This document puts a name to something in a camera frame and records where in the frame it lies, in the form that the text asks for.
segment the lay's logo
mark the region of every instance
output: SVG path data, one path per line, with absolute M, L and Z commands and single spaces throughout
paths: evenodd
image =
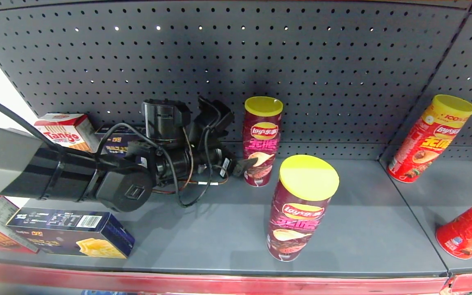
M 435 135 L 441 136 L 456 136 L 460 132 L 459 128 L 453 128 L 446 125 L 440 125 L 434 131 Z
M 260 122 L 251 127 L 251 136 L 259 140 L 275 138 L 278 133 L 278 125 L 270 122 Z
M 298 203 L 283 204 L 281 211 L 285 216 L 294 220 L 318 220 L 324 216 L 322 207 Z

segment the potato chip image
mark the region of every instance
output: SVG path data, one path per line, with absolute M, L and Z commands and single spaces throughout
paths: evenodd
M 427 163 L 429 161 L 432 161 L 433 159 L 436 159 L 439 155 L 440 154 L 435 153 L 433 151 L 419 151 L 418 153 L 414 154 L 413 162 L 416 164 Z
M 253 167 L 257 167 L 257 166 L 260 166 L 261 164 L 265 163 L 272 156 L 274 156 L 274 154 L 269 155 L 269 154 L 262 153 L 262 152 L 256 152 L 256 153 L 251 153 L 249 155 L 249 159 L 258 158 L 258 161 L 256 161 L 256 163 L 253 165 Z
M 289 241 L 307 237 L 312 234 L 302 234 L 290 229 L 275 229 L 273 235 L 278 241 Z

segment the black cable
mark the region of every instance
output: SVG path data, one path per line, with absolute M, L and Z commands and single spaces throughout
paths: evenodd
M 54 190 L 54 186 L 56 186 L 56 183 L 58 182 L 61 174 L 63 173 L 63 170 L 65 168 L 65 160 L 67 158 L 67 152 L 65 151 L 63 146 L 60 146 L 59 144 L 55 142 L 51 142 L 48 138 L 46 138 L 43 135 L 43 133 L 37 130 L 25 119 L 21 118 L 18 114 L 16 114 L 15 112 L 12 112 L 9 108 L 7 108 L 6 106 L 3 106 L 2 104 L 0 104 L 0 112 L 8 116 L 8 118 L 11 118 L 12 120 L 14 120 L 19 125 L 21 125 L 21 127 L 23 127 L 26 131 L 30 132 L 37 139 L 42 140 L 49 148 L 51 148 L 52 150 L 58 151 L 58 165 L 56 166 L 54 173 L 50 177 L 50 180 L 47 183 L 47 186 L 43 190 L 43 193 L 38 198 L 39 200 L 47 200 L 52 194 L 52 191 Z
M 0 112 L 8 116 L 8 118 L 11 118 L 12 120 L 14 120 L 19 125 L 21 125 L 21 127 L 23 127 L 26 131 L 30 132 L 33 136 L 45 142 L 45 144 L 47 144 L 51 149 L 60 150 L 61 148 L 60 145 L 56 144 L 55 142 L 51 142 L 48 138 L 46 138 L 43 135 L 43 133 L 37 130 L 34 126 L 32 126 L 30 123 L 28 123 L 23 118 L 18 116 L 18 114 L 16 114 L 15 112 L 12 112 L 9 108 L 3 106 L 2 104 L 0 104 Z
M 182 200 L 178 200 L 179 205 L 184 207 L 184 208 L 191 207 L 195 203 L 198 203 L 198 201 L 202 198 L 202 196 L 204 196 L 204 194 L 207 192 L 207 189 L 210 187 L 210 184 L 212 182 L 212 163 L 210 162 L 209 150 L 208 150 L 208 145 L 207 145 L 208 138 L 209 138 L 209 133 L 210 133 L 210 129 L 208 129 L 206 131 L 205 140 L 204 140 L 204 148 L 205 148 L 205 154 L 206 154 L 206 159 L 207 159 L 206 161 L 207 161 L 208 166 L 209 166 L 209 181 L 207 182 L 203 192 L 197 198 L 195 198 L 193 201 L 191 201 L 190 203 L 184 204 L 184 203 L 182 203 Z
M 178 177 L 176 176 L 176 170 L 174 170 L 174 163 L 172 162 L 172 159 L 170 158 L 169 153 L 167 153 L 167 151 L 162 146 L 160 146 L 159 144 L 157 144 L 154 141 L 150 140 L 150 138 L 148 138 L 147 136 L 145 136 L 144 134 L 139 132 L 133 126 L 128 125 L 127 123 L 118 123 L 118 124 L 114 125 L 111 129 L 109 129 L 107 131 L 107 133 L 105 133 L 103 138 L 101 138 L 101 140 L 100 140 L 100 143 L 98 145 L 98 149 L 97 149 L 96 154 L 95 154 L 96 158 L 98 158 L 99 155 L 101 154 L 101 152 L 103 151 L 103 148 L 105 147 L 105 144 L 107 143 L 107 140 L 110 138 L 110 136 L 112 136 L 112 133 L 114 133 L 114 131 L 116 131 L 119 127 L 129 128 L 130 130 L 132 130 L 132 132 L 134 134 L 139 136 L 139 138 L 145 140 L 146 142 L 148 142 L 148 144 L 152 145 L 153 147 L 155 147 L 156 149 L 160 150 L 163 153 L 163 155 L 165 156 L 165 158 L 169 162 L 170 171 L 172 172 L 172 178 L 174 180 L 174 187 L 176 189 L 175 194 L 178 198 L 178 203 L 182 207 L 186 206 L 186 204 L 182 203 L 182 196 L 179 194 Z

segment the black cylindrical housing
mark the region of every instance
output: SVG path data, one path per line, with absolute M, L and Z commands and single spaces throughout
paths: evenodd
M 147 136 L 173 149 L 185 145 L 183 127 L 191 122 L 191 111 L 181 101 L 150 99 L 143 102 Z

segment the yellow lid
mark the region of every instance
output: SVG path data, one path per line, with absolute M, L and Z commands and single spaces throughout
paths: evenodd
M 245 109 L 256 116 L 276 116 L 283 110 L 283 103 L 267 96 L 255 96 L 245 101 Z
M 309 155 L 294 155 L 283 161 L 279 179 L 294 196 L 308 201 L 332 197 L 340 179 L 336 170 L 324 160 Z
M 466 118 L 472 115 L 472 103 L 451 95 L 435 95 L 432 104 L 452 116 Z

